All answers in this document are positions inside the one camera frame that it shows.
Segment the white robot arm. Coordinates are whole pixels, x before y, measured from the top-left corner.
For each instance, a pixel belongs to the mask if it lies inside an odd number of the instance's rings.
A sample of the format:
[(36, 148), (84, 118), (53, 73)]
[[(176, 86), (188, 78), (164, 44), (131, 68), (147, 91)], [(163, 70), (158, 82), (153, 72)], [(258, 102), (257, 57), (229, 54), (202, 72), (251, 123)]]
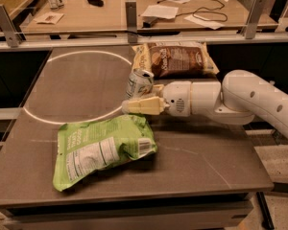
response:
[(259, 117), (288, 139), (288, 94), (245, 70), (218, 80), (180, 80), (157, 84), (140, 98), (122, 102), (125, 113), (175, 117), (202, 115), (226, 125), (245, 125)]

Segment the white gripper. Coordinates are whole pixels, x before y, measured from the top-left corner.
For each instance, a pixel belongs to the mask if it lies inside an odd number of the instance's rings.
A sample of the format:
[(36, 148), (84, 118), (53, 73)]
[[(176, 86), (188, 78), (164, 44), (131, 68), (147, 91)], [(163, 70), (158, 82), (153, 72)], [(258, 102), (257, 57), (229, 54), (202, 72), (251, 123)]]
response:
[(163, 98), (153, 96), (123, 101), (122, 111), (133, 114), (159, 115), (166, 109), (169, 115), (175, 117), (188, 117), (191, 115), (190, 81), (173, 81), (165, 87), (164, 84), (155, 84), (152, 88), (152, 93), (159, 95), (162, 90)]

